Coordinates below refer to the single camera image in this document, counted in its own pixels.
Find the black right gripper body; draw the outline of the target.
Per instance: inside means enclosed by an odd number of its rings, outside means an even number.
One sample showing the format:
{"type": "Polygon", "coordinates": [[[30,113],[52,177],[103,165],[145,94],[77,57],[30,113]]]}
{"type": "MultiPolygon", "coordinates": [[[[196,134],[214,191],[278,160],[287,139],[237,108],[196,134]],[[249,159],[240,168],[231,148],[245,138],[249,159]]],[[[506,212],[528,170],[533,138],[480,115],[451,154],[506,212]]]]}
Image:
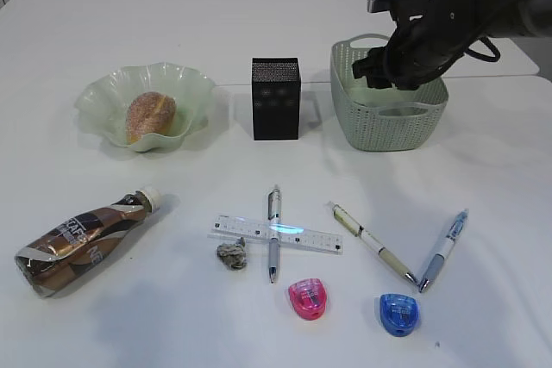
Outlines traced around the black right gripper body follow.
{"type": "Polygon", "coordinates": [[[491,41],[474,30],[479,26],[475,0],[405,0],[390,10],[397,28],[386,45],[385,69],[393,86],[415,90],[439,78],[468,55],[490,62],[490,53],[470,48],[475,38],[488,49],[491,41]]]}

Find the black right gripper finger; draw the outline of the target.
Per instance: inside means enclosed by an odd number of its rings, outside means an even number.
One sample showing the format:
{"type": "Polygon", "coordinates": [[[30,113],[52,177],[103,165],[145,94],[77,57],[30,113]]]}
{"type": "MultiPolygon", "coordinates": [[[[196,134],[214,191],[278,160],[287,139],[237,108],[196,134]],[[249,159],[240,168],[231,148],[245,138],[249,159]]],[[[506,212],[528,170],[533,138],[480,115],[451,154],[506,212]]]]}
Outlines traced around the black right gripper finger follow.
{"type": "Polygon", "coordinates": [[[366,75],[367,86],[373,89],[388,89],[393,87],[392,82],[383,72],[369,71],[366,75]]]}
{"type": "Polygon", "coordinates": [[[358,59],[352,64],[352,72],[355,79],[388,80],[385,69],[386,47],[371,48],[367,56],[358,59]]]}

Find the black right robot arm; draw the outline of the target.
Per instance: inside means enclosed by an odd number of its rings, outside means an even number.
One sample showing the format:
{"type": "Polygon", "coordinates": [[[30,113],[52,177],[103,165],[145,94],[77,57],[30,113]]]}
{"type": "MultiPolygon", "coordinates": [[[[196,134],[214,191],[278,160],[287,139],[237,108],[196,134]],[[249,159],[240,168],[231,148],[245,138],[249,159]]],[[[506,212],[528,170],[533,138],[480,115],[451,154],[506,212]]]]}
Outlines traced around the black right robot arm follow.
{"type": "Polygon", "coordinates": [[[352,64],[375,89],[415,90],[465,55],[495,63],[494,39],[551,36],[551,0],[367,0],[367,10],[396,24],[383,47],[352,64]]]}

